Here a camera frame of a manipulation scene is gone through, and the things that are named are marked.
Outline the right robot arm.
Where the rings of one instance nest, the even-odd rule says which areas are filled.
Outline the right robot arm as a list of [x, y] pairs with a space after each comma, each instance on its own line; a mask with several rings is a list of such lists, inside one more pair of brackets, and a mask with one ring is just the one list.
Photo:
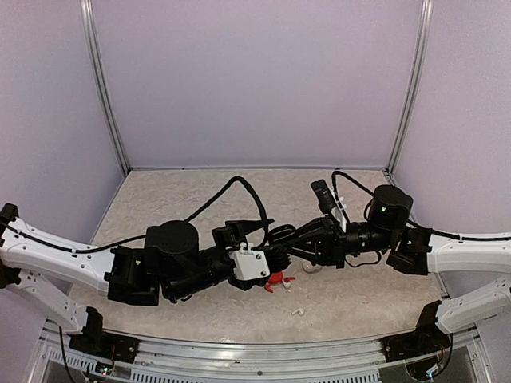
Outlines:
[[409, 221], [411, 196], [383, 184], [370, 192], [363, 222], [340, 223], [331, 191], [323, 181], [312, 183], [323, 216], [296, 229], [287, 240], [290, 254], [320, 266], [344, 267], [347, 256], [386, 252], [386, 263], [408, 275], [447, 271], [496, 272], [500, 278], [457, 298], [426, 305], [419, 328], [408, 337], [409, 348], [427, 353], [444, 334], [486, 320], [510, 309], [509, 235], [455, 235]]

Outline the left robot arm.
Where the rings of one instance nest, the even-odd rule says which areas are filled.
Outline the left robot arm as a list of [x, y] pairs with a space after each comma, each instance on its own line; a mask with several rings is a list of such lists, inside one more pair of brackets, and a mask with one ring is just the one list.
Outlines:
[[102, 316], [69, 298], [53, 279], [131, 306], [158, 306], [160, 298], [177, 303], [224, 281], [249, 290], [271, 275], [263, 249], [246, 238], [262, 226], [260, 221], [228, 222], [213, 231], [215, 246], [200, 250], [197, 229], [171, 220], [148, 227], [141, 248], [123, 243], [94, 247], [30, 226], [17, 206], [7, 203], [1, 210], [1, 287], [102, 355], [112, 346]]

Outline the white earbud charging case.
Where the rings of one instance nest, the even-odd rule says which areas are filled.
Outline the white earbud charging case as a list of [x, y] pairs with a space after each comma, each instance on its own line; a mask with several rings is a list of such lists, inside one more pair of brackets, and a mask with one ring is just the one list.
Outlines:
[[323, 268], [320, 265], [312, 264], [309, 261], [302, 261], [302, 269], [307, 274], [315, 274], [320, 272]]

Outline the white earbud front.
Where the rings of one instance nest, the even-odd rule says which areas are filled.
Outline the white earbud front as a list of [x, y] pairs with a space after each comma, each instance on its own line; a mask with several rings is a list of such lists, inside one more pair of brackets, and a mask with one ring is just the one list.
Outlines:
[[298, 308], [296, 310], [293, 310], [291, 312], [291, 315], [292, 316], [296, 316], [296, 315], [303, 316], [304, 315], [304, 310], [302, 308]]

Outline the black earbud charging case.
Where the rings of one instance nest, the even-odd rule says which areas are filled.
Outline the black earbud charging case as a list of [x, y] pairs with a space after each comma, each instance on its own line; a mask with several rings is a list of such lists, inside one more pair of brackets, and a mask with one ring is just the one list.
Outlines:
[[267, 241], [269, 245], [285, 243], [296, 232], [296, 228], [291, 224], [284, 224], [271, 229], [268, 232]]

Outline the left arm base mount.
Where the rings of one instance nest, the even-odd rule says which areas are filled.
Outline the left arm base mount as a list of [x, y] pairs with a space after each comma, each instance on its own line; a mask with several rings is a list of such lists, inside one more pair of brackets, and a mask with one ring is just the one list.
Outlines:
[[138, 353], [140, 342], [138, 338], [106, 332], [97, 340], [87, 338], [84, 334], [71, 335], [69, 347], [95, 357], [132, 364]]

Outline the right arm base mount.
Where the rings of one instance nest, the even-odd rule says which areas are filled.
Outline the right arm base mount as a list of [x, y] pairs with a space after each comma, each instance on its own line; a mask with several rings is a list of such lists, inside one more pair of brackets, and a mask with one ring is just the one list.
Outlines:
[[384, 337], [382, 347], [386, 362], [401, 361], [447, 349], [451, 345], [450, 336], [444, 333], [409, 332]]

